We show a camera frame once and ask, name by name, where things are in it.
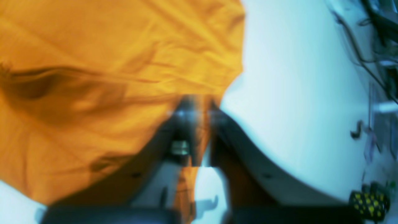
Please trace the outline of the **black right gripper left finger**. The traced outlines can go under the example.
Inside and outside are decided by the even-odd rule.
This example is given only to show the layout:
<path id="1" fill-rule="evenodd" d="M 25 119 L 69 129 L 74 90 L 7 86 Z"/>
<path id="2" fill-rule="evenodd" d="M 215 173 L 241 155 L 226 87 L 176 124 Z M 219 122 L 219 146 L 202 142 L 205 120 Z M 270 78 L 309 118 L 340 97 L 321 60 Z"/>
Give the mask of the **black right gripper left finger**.
<path id="1" fill-rule="evenodd" d="M 182 167 L 193 162 L 193 101 L 181 100 L 131 161 L 48 207 L 42 224 L 181 224 L 173 208 Z"/>

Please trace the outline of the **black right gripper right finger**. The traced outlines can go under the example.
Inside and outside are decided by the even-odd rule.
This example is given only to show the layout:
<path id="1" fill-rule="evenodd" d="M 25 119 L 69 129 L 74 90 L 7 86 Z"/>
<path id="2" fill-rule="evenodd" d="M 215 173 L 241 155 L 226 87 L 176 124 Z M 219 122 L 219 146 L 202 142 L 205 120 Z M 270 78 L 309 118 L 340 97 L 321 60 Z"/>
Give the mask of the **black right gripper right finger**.
<path id="1" fill-rule="evenodd" d="M 310 187 L 281 168 L 230 116 L 210 103 L 209 163 L 225 176 L 229 224 L 363 224 L 347 204 Z"/>

